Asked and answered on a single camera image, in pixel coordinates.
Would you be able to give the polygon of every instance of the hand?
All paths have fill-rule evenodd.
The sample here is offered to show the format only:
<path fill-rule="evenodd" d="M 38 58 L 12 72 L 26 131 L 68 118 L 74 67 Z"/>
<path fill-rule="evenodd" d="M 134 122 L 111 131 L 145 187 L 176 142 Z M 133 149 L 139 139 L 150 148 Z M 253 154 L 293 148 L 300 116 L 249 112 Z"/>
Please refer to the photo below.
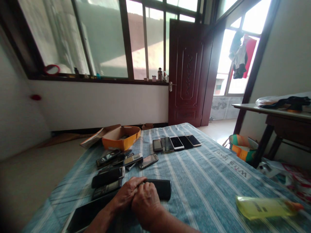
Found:
<path fill-rule="evenodd" d="M 109 203 L 111 209 L 118 212 L 124 210 L 131 203 L 134 195 L 137 193 L 138 185 L 146 179 L 147 177 L 132 177 L 129 179 Z"/>
<path fill-rule="evenodd" d="M 142 228 L 147 231 L 150 231 L 154 220 L 165 212 L 153 183 L 146 182 L 138 187 L 132 202 L 132 211 L 136 214 Z"/>

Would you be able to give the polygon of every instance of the table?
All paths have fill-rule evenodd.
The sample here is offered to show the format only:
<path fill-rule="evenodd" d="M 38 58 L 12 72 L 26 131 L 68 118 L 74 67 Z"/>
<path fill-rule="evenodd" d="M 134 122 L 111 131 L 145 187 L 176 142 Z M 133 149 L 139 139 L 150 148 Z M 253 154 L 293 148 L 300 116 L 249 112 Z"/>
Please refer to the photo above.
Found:
<path fill-rule="evenodd" d="M 256 104 L 233 104 L 232 106 L 238 109 L 267 115 L 267 126 L 260 140 L 258 150 L 252 164 L 254 168 L 258 167 L 273 132 L 275 132 L 277 136 L 268 153 L 268 159 L 274 159 L 281 143 L 311 152 L 310 149 L 304 149 L 297 145 L 283 141 L 283 139 L 286 139 L 311 148 L 311 142 L 309 140 L 311 135 L 311 113 L 293 113 L 286 110 L 265 109 L 258 107 Z"/>

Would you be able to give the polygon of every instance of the brown door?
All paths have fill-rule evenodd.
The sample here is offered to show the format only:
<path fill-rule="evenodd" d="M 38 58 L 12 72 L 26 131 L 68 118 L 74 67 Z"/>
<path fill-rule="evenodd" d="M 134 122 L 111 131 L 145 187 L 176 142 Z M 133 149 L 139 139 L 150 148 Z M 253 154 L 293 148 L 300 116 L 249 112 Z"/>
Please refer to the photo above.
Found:
<path fill-rule="evenodd" d="M 168 124 L 200 127 L 213 35 L 205 25 L 171 20 L 169 33 Z"/>

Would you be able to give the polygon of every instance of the door handle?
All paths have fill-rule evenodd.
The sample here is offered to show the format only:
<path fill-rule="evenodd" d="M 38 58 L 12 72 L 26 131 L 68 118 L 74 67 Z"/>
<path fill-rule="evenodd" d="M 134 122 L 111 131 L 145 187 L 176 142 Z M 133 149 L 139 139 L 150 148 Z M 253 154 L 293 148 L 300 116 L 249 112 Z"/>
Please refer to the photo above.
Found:
<path fill-rule="evenodd" d="M 177 86 L 176 84 L 173 84 L 172 82 L 169 82 L 169 91 L 170 91 L 170 92 L 172 91 L 173 85 Z"/>

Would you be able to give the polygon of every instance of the blue striped bed sheet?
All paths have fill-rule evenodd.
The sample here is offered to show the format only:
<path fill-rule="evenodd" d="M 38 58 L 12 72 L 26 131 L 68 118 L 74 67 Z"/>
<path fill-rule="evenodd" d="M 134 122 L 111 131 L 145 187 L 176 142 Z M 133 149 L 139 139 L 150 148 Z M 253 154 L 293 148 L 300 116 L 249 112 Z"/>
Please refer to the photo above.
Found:
<path fill-rule="evenodd" d="M 240 160 L 233 152 L 188 123 L 141 132 L 131 147 L 144 157 L 153 153 L 152 140 L 193 134 L 202 144 L 197 148 L 164 154 L 159 161 L 140 170 L 126 172 L 123 183 L 132 176 L 170 180 L 172 196 L 162 201 L 176 218 L 201 232 L 309 232 L 311 207 Z M 101 143 L 88 149 L 50 197 L 36 212 L 23 232 L 60 232 L 68 215 L 91 200 L 90 184 L 97 174 L 95 161 L 107 154 Z M 235 196 L 282 197 L 304 205 L 293 217 L 273 217 L 250 221 L 241 215 Z M 111 232 L 143 231 L 130 211 L 118 216 Z"/>

